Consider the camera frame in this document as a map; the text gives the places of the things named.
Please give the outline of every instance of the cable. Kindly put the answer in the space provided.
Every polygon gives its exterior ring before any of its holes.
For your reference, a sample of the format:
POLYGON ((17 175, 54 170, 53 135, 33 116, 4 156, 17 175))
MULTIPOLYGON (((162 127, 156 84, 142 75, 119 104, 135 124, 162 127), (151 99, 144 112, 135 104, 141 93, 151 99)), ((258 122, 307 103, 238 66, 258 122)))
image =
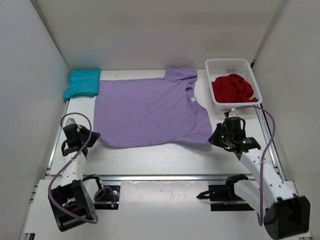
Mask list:
POLYGON ((111 193, 111 203, 113 202, 114 205, 117 204, 117 198, 116 198, 116 195, 114 194, 114 191, 112 190, 111 187, 109 186, 104 186, 103 188, 100 188, 94 195, 94 198, 96 198, 99 193, 101 193, 102 191, 104 191, 105 189, 109 190, 109 192, 111 193))
POLYGON ((98 198, 98 199, 96 199, 96 197, 94 197, 94 200, 96 200, 96 201, 99 201, 99 200, 101 200, 104 196, 105 196, 105 190, 103 190, 103 194, 102 194, 102 196, 100 197, 100 198, 98 198))
POLYGON ((76 152, 76 154, 70 159, 70 161, 68 161, 64 166, 63 168, 60 169, 60 171, 57 172, 57 174, 52 178, 52 180, 50 181, 49 183, 49 187, 48 187, 48 197, 51 201, 51 203, 57 207, 59 210, 61 210, 62 212, 64 212, 65 214, 69 215, 70 217, 73 217, 75 219, 78 219, 82 222, 85 222, 85 223, 89 223, 89 224, 97 224, 99 222, 99 219, 98 219, 98 216, 96 216, 95 220, 89 220, 87 218, 84 218, 82 216, 78 216, 68 210, 66 210, 63 206, 61 206, 59 203, 57 203, 57 201, 54 199, 54 197, 52 196, 52 193, 51 193, 51 188, 52 188, 52 185, 54 183, 54 181, 59 177, 59 175, 67 169, 67 167, 71 164, 71 162, 77 158, 77 156, 82 152, 83 149, 85 149, 85 147, 88 145, 89 141, 90 141, 90 138, 91 138, 91 135, 92 135, 92 124, 89 120, 89 118, 82 114, 82 113, 79 113, 79 112, 71 112, 71 113, 68 113, 66 115, 64 115, 61 120, 60 120, 60 126, 62 127, 63 126, 63 120, 69 116, 69 115, 73 115, 73 114, 76 114, 76 115, 80 115, 82 117, 84 117, 88 123, 89 123, 89 136, 88 136, 88 139, 85 141, 85 143, 82 145, 82 147, 76 152))
POLYGON ((259 109, 259 110, 265 112, 266 114, 268 114, 269 117, 271 118, 271 121, 272 121, 271 137, 262 152, 261 161, 260 161, 260 214, 257 213, 257 215, 258 215, 259 226, 262 226, 263 222, 264 222, 264 161, 265 161, 265 155, 267 153, 267 150, 270 147, 271 143, 273 142, 275 134, 276 134, 276 122, 275 122, 274 117, 272 116, 272 114, 269 111, 267 111, 259 106, 254 106, 254 105, 239 106, 239 107, 236 107, 235 109, 244 109, 244 108, 259 109))

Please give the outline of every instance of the folded towel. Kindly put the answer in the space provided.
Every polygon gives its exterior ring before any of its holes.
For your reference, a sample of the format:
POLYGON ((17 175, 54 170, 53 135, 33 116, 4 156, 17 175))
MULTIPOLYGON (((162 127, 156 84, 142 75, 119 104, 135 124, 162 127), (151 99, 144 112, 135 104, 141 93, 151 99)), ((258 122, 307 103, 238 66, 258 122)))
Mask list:
POLYGON ((100 83, 100 69, 72 70, 69 88, 64 94, 64 100, 79 96, 90 98, 98 95, 100 83))

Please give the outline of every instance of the white backdrop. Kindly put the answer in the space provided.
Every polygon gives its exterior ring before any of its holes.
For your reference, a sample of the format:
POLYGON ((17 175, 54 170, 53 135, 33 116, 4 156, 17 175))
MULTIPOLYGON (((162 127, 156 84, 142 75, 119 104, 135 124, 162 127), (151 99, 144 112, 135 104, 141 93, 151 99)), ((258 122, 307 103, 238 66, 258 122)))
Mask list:
POLYGON ((279 0, 35 0, 72 69, 251 62, 279 0))
POLYGON ((16 240, 44 177, 69 69, 29 0, 0 1, 0 33, 0 239, 16 240))
POLYGON ((290 0, 253 71, 276 121, 275 145, 287 180, 311 202, 320 239, 320 1, 290 0))

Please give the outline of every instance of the white plastic basket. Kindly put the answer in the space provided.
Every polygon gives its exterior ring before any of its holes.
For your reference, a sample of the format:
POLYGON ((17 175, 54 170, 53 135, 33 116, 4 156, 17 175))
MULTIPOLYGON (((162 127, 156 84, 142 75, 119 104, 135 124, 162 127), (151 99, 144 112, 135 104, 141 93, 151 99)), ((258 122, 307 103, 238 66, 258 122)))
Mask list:
POLYGON ((262 96, 249 62, 243 58, 213 58, 205 61, 206 73, 208 75, 209 87, 214 104, 214 108, 218 112, 226 112, 240 106, 259 105, 262 103, 262 96), (218 77, 228 76, 230 74, 238 74, 243 77, 253 89, 253 96, 258 99, 257 102, 233 102, 221 103, 217 102, 212 88, 212 82, 218 77))

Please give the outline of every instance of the purple t-shirt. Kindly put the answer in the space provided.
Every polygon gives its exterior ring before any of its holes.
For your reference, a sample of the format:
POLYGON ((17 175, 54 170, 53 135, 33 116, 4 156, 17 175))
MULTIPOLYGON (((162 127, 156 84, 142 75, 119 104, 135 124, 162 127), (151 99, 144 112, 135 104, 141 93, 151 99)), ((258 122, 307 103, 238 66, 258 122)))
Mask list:
POLYGON ((93 130, 109 146, 208 143, 208 112, 194 96, 195 68, 172 68, 163 78, 100 81, 93 130))

